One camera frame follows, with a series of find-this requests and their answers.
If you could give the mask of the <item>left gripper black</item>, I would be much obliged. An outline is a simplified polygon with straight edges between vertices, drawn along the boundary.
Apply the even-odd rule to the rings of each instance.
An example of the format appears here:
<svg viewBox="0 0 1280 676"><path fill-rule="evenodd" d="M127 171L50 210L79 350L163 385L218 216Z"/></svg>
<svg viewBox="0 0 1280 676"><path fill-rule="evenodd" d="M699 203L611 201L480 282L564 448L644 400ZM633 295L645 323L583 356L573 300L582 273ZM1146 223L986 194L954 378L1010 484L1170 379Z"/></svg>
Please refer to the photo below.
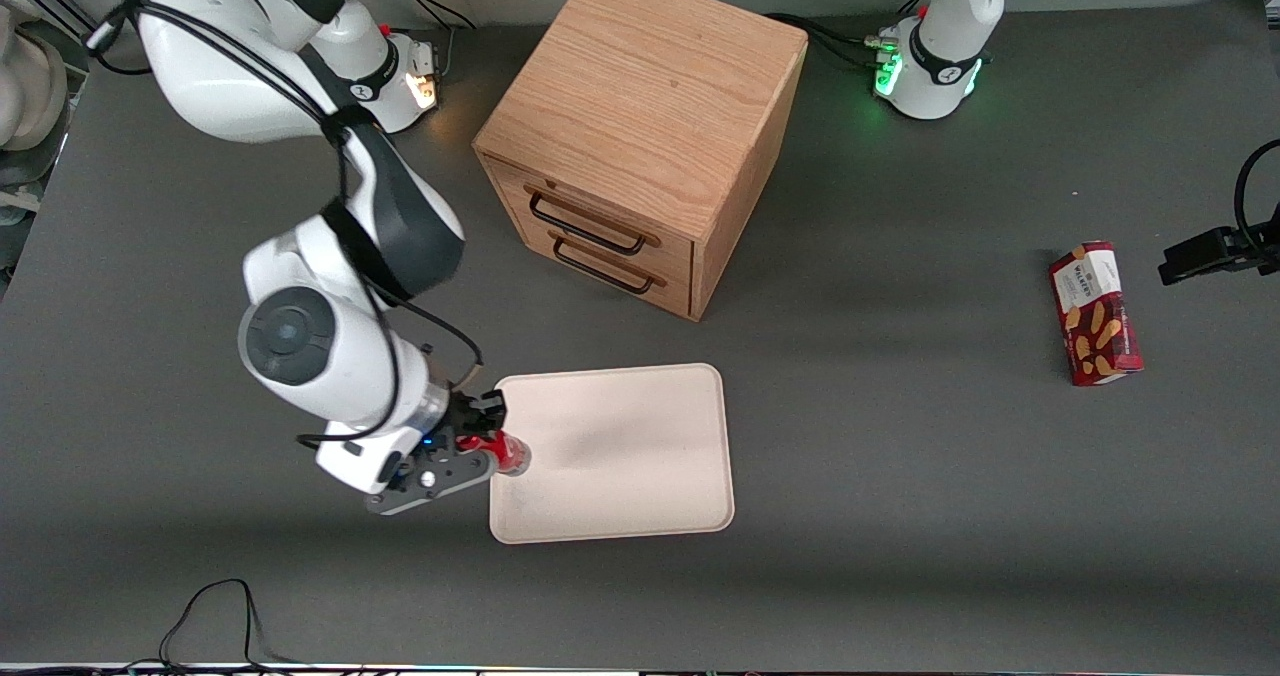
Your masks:
<svg viewBox="0 0 1280 676"><path fill-rule="evenodd" d="M1242 242L1235 228L1221 227L1165 248L1158 266L1161 283L1171 287L1213 271L1247 270L1247 248L1258 275L1279 271L1279 221L1249 225L1242 233Z"/></svg>

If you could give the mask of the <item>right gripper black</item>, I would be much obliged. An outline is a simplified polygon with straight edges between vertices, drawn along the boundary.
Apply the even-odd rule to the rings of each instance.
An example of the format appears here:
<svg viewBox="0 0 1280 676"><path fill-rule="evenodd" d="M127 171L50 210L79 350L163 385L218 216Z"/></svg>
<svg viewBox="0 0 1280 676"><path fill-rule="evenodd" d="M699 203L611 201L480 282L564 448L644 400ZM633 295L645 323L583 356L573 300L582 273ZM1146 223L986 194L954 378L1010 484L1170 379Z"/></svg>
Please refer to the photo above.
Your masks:
<svg viewBox="0 0 1280 676"><path fill-rule="evenodd" d="M471 397L451 392L445 416L440 424L440 448L447 455L483 453L499 458L499 433L508 410L502 389Z"/></svg>

